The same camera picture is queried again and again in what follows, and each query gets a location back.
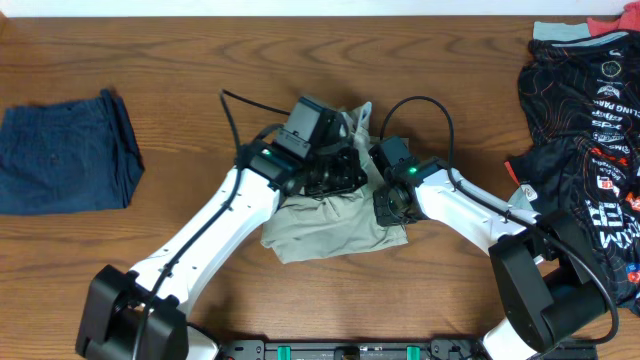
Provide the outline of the khaki cargo shorts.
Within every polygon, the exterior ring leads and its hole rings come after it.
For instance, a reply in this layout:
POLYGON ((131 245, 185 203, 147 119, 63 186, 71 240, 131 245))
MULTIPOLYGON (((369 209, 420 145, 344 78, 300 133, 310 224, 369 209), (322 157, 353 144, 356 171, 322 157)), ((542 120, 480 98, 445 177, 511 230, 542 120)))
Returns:
POLYGON ((367 253, 408 243, 403 226, 377 224, 373 193, 384 184, 368 151, 372 104, 346 112, 361 168, 368 182, 354 192, 315 200, 288 198, 262 226, 261 244, 274 251, 281 263, 367 253))

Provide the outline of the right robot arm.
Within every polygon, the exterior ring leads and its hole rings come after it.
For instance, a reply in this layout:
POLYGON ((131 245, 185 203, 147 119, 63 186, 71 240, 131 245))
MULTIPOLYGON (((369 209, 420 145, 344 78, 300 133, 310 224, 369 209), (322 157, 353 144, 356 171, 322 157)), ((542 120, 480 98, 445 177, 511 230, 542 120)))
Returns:
POLYGON ((435 220, 490 258, 505 318, 477 346, 448 358, 596 358, 597 340, 574 335, 616 310, 590 242, 569 215, 513 208, 445 161, 419 161, 398 137, 369 155, 384 179, 373 197, 379 225, 435 220))

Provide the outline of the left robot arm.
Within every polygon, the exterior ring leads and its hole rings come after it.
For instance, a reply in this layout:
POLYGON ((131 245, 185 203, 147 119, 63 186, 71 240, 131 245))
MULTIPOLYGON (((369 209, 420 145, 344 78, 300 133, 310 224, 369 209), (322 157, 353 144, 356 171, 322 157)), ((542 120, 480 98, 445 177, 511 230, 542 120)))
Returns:
POLYGON ((237 147, 213 197, 167 243, 91 281, 75 343, 85 359, 214 359, 220 347, 188 318, 235 249, 300 190, 351 192, 366 182, 345 111, 302 97, 283 124, 237 147))

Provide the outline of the black printed cycling jersey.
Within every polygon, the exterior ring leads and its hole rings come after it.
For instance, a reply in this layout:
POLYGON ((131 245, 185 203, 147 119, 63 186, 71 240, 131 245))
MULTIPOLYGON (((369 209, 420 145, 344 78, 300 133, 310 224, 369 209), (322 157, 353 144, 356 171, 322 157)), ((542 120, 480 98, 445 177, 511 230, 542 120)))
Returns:
POLYGON ((533 145, 505 166, 543 214, 588 234, 615 302, 639 311, 639 34, 532 40, 517 89, 533 145))

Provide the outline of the light blue cloth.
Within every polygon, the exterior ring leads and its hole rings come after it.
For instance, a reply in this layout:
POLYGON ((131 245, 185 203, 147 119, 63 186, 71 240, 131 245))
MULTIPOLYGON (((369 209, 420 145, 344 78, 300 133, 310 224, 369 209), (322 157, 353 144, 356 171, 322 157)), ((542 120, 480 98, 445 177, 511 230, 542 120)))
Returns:
POLYGON ((590 32, 587 23, 566 24, 536 21, 533 25, 534 40, 540 41, 573 41, 589 38, 590 32))

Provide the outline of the folded navy blue shorts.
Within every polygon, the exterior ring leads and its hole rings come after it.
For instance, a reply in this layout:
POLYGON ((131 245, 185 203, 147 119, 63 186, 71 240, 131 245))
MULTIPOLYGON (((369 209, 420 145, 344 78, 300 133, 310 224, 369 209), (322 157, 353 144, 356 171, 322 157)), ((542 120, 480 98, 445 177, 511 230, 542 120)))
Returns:
POLYGON ((123 99, 100 95, 8 108, 1 124, 1 213, 124 209, 144 164, 123 99))

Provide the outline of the red cloth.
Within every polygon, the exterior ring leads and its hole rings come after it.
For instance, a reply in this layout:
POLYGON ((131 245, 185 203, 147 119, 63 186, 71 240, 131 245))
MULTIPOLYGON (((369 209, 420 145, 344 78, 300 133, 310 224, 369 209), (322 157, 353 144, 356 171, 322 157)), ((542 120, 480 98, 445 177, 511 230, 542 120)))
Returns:
POLYGON ((613 21, 587 19, 587 26, 591 36, 599 36, 612 31, 639 31, 639 2, 635 1, 624 6, 623 13, 613 21))

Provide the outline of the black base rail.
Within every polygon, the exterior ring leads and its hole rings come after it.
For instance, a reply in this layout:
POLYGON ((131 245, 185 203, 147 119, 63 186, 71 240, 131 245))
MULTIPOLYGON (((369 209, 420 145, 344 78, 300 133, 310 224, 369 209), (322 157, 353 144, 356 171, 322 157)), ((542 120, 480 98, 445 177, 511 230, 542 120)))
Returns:
POLYGON ((238 340, 221 346, 222 360, 471 360, 489 359, 477 340, 330 343, 238 340))

